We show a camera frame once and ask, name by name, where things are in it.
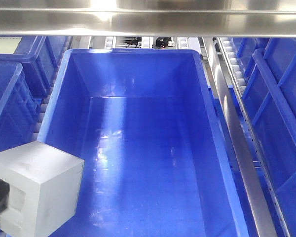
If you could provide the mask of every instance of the metal beam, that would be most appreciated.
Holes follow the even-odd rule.
[[[235,151],[237,165],[248,196],[259,237],[276,237],[275,227],[253,165],[252,156],[242,131],[212,38],[203,38],[208,62],[213,74],[209,77],[211,87],[216,88],[224,118]]]
[[[0,35],[296,37],[296,0],[0,0]]]

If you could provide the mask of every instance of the stainless steel bar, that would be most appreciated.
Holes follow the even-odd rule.
[[[222,106],[224,118],[229,130],[232,145],[241,177],[248,196],[252,215],[259,237],[276,237],[277,233],[266,204],[266,200],[253,165],[252,156],[246,143],[236,109],[233,104],[225,77],[212,38],[203,38],[213,79],[209,77],[211,87],[215,87]]]
[[[0,35],[296,37],[296,0],[0,0]]]
[[[226,65],[227,65],[227,68],[228,68],[228,72],[229,72],[229,75],[231,77],[231,82],[233,84],[234,91],[235,91],[235,94],[236,94],[236,97],[237,97],[237,100],[238,100],[238,103],[239,103],[239,106],[240,106],[240,109],[241,109],[242,116],[245,119],[245,121],[247,123],[247,126],[248,126],[248,128],[250,130],[250,135],[252,137],[252,142],[253,142],[253,144],[255,146],[257,157],[259,159],[259,163],[260,163],[260,165],[261,165],[261,167],[262,167],[262,169],[264,171],[264,177],[266,179],[267,186],[269,187],[269,192],[271,194],[271,197],[273,199],[273,202],[274,203],[278,203],[278,200],[277,200],[277,197],[275,195],[273,186],[271,184],[271,181],[270,181],[270,178],[269,178],[267,169],[265,167],[265,161],[264,161],[262,152],[260,150],[260,146],[259,146],[258,140],[256,139],[256,135],[255,135],[255,133],[253,131],[252,125],[250,123],[249,116],[247,114],[246,108],[245,108],[244,103],[243,103],[242,98],[241,98],[241,90],[240,90],[240,87],[239,87],[239,85],[237,83],[237,78],[232,73],[232,64],[231,64],[231,61],[230,61],[230,59],[227,56],[228,53],[225,51],[225,48],[223,47],[223,42],[222,42],[222,40],[220,38],[218,38],[218,44],[220,46],[220,49],[221,49],[221,52],[222,52],[222,56],[223,56],[223,58],[224,58],[224,60],[226,62]],[[274,206],[275,206],[277,215],[278,215],[278,217],[280,219],[280,223],[281,223],[282,229],[283,229],[283,231],[285,233],[285,236],[286,237],[291,236],[290,233],[289,233],[289,230],[288,230],[288,227],[287,227],[287,224],[286,224],[286,221],[285,221],[283,212],[281,210],[281,206],[278,205],[278,204],[276,204]]]

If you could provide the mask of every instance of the blue plastic crate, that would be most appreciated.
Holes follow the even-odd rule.
[[[277,82],[296,56],[296,38],[272,38],[264,54]]]
[[[51,56],[55,67],[60,65],[61,56],[68,40],[68,36],[47,36],[46,43],[51,49]]]
[[[296,118],[262,52],[253,54],[256,66],[243,101],[289,231],[296,237]]]
[[[242,38],[236,57],[241,59],[240,68],[246,82],[248,82],[254,67],[253,52],[258,48],[265,48],[268,41],[269,38]]]
[[[233,52],[237,55],[243,38],[229,38],[233,45]]]
[[[22,36],[13,54],[0,54],[0,61],[16,61],[23,65],[28,87],[35,98],[49,94],[57,65],[46,36]]]
[[[67,51],[38,140],[85,160],[53,237],[248,236],[195,51]]]
[[[25,82],[22,65],[0,62],[0,151],[31,141],[39,109]]]

